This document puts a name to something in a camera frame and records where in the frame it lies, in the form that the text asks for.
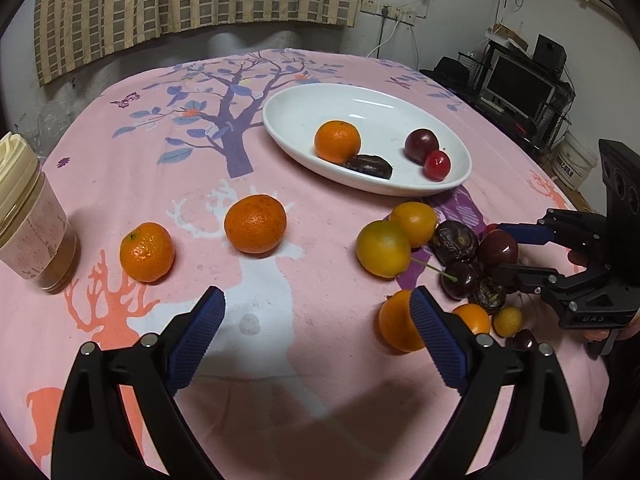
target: electrical outlet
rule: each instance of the electrical outlet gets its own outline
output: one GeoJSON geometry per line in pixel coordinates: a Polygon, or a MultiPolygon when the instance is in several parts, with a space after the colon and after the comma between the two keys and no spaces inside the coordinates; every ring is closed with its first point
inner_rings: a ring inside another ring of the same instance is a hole
{"type": "Polygon", "coordinates": [[[391,20],[399,20],[400,22],[402,21],[402,15],[404,14],[404,9],[402,9],[402,7],[392,7],[392,6],[387,6],[389,7],[389,18],[391,20]]]}
{"type": "Polygon", "coordinates": [[[376,0],[361,0],[360,12],[368,12],[369,14],[378,14],[378,2],[376,0]]]}
{"type": "Polygon", "coordinates": [[[404,12],[404,15],[400,19],[401,22],[406,23],[407,25],[415,25],[416,12],[413,9],[407,9],[404,12]]]}

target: cardboard box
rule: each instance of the cardboard box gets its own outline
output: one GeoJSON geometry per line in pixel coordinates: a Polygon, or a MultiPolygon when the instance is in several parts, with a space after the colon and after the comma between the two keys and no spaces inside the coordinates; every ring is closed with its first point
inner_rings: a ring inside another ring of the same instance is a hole
{"type": "Polygon", "coordinates": [[[491,33],[496,36],[502,36],[503,38],[508,38],[509,40],[515,41],[518,46],[520,46],[525,52],[529,48],[529,43],[524,41],[514,30],[511,30],[506,25],[502,23],[495,23],[495,25],[491,28],[491,33]]]}

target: white plate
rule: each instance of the white plate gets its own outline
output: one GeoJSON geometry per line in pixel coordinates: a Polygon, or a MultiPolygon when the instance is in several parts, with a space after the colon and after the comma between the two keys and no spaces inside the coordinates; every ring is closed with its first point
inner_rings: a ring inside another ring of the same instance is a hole
{"type": "Polygon", "coordinates": [[[424,110],[391,95],[359,86],[307,84],[270,97],[262,110],[264,126],[273,140],[295,161],[328,179],[372,193],[427,196],[462,184],[471,174],[471,156],[458,136],[424,110]],[[394,168],[390,180],[347,170],[316,155],[314,136],[327,121],[356,126],[360,153],[378,155],[394,168]],[[442,182],[428,180],[422,167],[403,153],[407,135],[428,128],[449,155],[451,171],[442,182]]]}

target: hand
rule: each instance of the hand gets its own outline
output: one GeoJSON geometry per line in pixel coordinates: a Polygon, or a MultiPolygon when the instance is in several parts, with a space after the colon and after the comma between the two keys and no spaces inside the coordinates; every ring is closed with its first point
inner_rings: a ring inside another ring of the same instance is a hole
{"type": "MultiPolygon", "coordinates": [[[[569,258],[569,261],[574,265],[578,265],[581,267],[587,266],[588,259],[586,256],[584,256],[584,254],[577,253],[576,251],[569,251],[567,257],[569,258]]],[[[628,339],[634,336],[638,332],[639,328],[640,311],[636,313],[634,318],[631,320],[631,323],[629,323],[629,325],[624,330],[622,330],[620,334],[618,334],[618,339],[628,339]]],[[[588,341],[603,341],[607,337],[609,337],[609,330],[584,330],[582,334],[588,341]]]]}

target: cup lid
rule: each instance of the cup lid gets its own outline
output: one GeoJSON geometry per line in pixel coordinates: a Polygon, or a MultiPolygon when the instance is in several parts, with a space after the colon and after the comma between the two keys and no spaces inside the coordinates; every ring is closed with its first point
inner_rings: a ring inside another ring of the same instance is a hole
{"type": "Polygon", "coordinates": [[[24,193],[38,167],[38,157],[20,135],[0,139],[0,226],[24,193]]]}

